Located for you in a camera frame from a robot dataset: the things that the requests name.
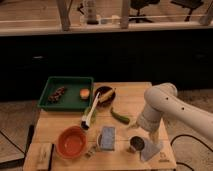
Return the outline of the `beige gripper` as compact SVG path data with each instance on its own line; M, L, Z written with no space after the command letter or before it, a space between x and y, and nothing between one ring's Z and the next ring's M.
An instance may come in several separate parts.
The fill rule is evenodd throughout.
M138 118L136 123L145 131L149 132L150 140L157 144L159 141L159 132L157 131L159 128L158 122L151 122L145 118Z

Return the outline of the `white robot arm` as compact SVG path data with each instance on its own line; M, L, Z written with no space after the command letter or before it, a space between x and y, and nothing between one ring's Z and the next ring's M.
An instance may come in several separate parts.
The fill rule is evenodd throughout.
M138 115L136 124L153 133L158 130L162 115L169 114L213 142L213 113L187 104L177 95L177 88L171 83L162 83L147 89L144 93L146 104Z

